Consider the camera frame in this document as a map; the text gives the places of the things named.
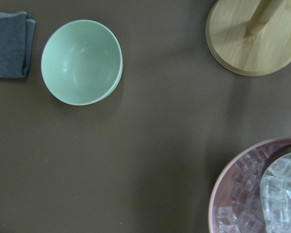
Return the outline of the pink bowl with ice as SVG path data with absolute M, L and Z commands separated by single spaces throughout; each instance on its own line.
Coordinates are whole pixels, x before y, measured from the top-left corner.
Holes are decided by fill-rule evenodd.
M 235 158 L 233 158 L 222 170 L 218 176 L 211 192 L 209 207 L 208 207 L 208 227 L 210 233 L 218 233 L 219 226 L 216 221 L 216 213 L 218 207 L 225 207 L 231 200 L 231 191 L 234 186 L 232 175 L 236 171 L 235 163 L 245 154 L 255 149 L 266 149 L 270 146 L 277 146 L 281 149 L 285 146 L 291 145 L 291 138 L 275 138 L 259 142 L 246 150 L 242 151 Z

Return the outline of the mint green bowl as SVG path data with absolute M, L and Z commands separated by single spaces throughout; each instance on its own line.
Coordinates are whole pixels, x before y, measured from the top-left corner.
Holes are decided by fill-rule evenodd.
M 49 92 L 75 106 L 99 102 L 118 86 L 123 72 L 120 44 L 103 24 L 81 19 L 57 29 L 41 57 Z

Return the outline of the wooden mug tree stand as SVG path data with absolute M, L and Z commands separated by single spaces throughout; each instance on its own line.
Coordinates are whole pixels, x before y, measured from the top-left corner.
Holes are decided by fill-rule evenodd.
M 291 0 L 218 0 L 207 18 L 206 42 L 234 73 L 274 73 L 291 62 Z

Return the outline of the metal ice scoop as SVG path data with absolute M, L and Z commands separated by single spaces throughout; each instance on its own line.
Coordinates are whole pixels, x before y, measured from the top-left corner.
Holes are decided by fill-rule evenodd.
M 291 152 L 272 162 L 260 181 L 260 199 L 268 233 L 291 233 Z

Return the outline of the dark grey folded cloth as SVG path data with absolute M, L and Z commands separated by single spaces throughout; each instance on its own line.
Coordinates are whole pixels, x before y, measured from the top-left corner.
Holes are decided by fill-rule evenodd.
M 25 78 L 30 69 L 35 20 L 27 12 L 0 12 L 0 79 Z

